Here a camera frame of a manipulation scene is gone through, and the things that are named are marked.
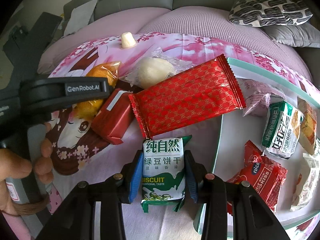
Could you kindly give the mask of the person left hand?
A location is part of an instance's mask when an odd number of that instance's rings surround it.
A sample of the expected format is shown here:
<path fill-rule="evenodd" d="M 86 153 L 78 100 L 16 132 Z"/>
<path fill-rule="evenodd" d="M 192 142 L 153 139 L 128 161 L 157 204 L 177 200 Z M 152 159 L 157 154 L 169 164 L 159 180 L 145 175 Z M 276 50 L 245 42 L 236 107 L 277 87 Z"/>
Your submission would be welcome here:
<path fill-rule="evenodd" d="M 53 181 L 53 147 L 45 134 L 52 126 L 46 122 L 31 128 L 6 128 L 1 134 L 1 211 L 33 215 L 49 204 L 46 185 Z M 28 133 L 34 140 L 31 144 Z"/>

